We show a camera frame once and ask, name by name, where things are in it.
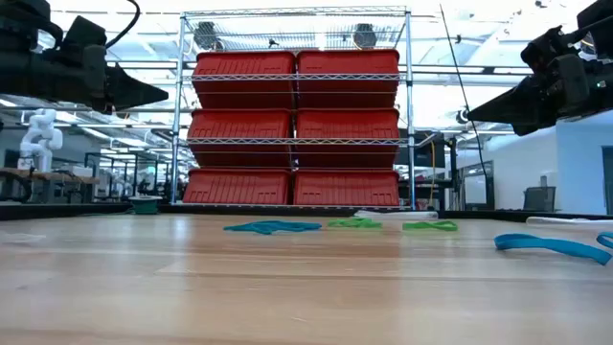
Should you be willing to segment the black monitor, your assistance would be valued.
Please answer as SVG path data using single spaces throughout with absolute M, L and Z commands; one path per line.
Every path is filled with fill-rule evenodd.
M 426 140 L 429 136 L 434 135 L 434 138 L 426 144 L 420 146 L 420 142 Z M 405 128 L 399 129 L 400 139 L 408 139 L 408 131 Z M 414 164 L 416 167 L 445 168 L 445 147 L 446 141 L 444 136 L 439 132 L 432 131 L 416 131 L 414 135 Z M 407 147 L 399 147 L 395 157 L 395 165 L 409 165 L 409 149 Z

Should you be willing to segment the red plastic storage bin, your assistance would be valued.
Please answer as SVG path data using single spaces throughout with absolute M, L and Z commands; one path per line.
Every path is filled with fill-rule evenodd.
M 395 104 L 396 50 L 303 51 L 297 55 L 300 108 L 386 108 Z
M 290 171 L 274 169 L 191 170 L 183 202 L 286 205 L 290 177 Z
M 296 116 L 298 139 L 397 139 L 398 112 L 393 108 L 301 108 Z M 301 168 L 393 167 L 397 145 L 298 145 Z
M 290 109 L 294 74 L 290 52 L 208 52 L 197 56 L 192 83 L 203 108 Z
M 293 204 L 398 206 L 398 174 L 392 170 L 298 170 Z
M 291 112 L 287 109 L 198 109 L 192 113 L 190 139 L 288 139 Z M 288 145 L 190 144 L 198 165 L 204 167 L 288 168 Z

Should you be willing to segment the wooden workbench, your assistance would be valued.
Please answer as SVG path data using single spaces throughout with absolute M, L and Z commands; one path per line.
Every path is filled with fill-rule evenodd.
M 88 203 L 100 183 L 97 177 L 77 176 L 65 170 L 39 172 L 0 168 L 0 201 L 17 203 Z

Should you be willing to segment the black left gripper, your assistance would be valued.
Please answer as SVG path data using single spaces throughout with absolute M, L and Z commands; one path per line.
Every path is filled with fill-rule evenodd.
M 87 46 L 77 65 L 62 55 L 0 52 L 0 94 L 85 104 L 111 114 L 165 101 L 169 93 L 129 76 L 119 65 L 107 66 L 102 46 Z

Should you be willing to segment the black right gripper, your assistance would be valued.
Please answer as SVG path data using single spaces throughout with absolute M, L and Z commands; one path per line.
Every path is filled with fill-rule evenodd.
M 554 58 L 542 78 L 528 76 L 514 88 L 469 110 L 471 122 L 511 125 L 518 136 L 550 127 L 561 119 L 585 118 L 613 110 L 613 60 Z

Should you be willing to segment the black aluminium table frame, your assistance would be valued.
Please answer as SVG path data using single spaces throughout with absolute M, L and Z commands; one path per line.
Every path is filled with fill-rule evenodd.
M 120 214 L 128 211 L 128 203 L 92 204 L 0 204 L 0 220 L 68 218 L 91 214 Z M 296 205 L 224 205 L 224 204 L 162 204 L 158 206 L 166 214 L 211 214 L 287 217 L 344 217 L 358 211 L 392 212 L 408 211 L 403 207 L 352 207 L 352 206 L 296 206 Z M 528 211 L 438 211 L 442 219 L 492 219 L 523 222 L 528 217 L 557 217 L 561 219 L 613 220 L 613 216 L 546 214 Z

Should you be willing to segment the green rubber band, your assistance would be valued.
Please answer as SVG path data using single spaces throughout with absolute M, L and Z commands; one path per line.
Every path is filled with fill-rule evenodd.
M 458 230 L 458 225 L 451 220 L 405 222 L 402 224 L 403 231 L 429 230 L 429 229 L 446 231 L 446 232 L 455 232 Z
M 328 227 L 378 229 L 382 223 L 371 218 L 337 218 L 330 220 Z

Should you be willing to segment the grey round fixture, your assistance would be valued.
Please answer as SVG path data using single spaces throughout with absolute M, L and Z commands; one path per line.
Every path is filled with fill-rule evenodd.
M 199 22 L 193 31 L 193 39 L 196 45 L 205 51 L 216 52 L 224 50 L 224 45 L 217 37 L 213 22 Z
M 377 43 L 377 37 L 370 23 L 358 23 L 352 35 L 353 45 L 359 50 L 373 49 Z

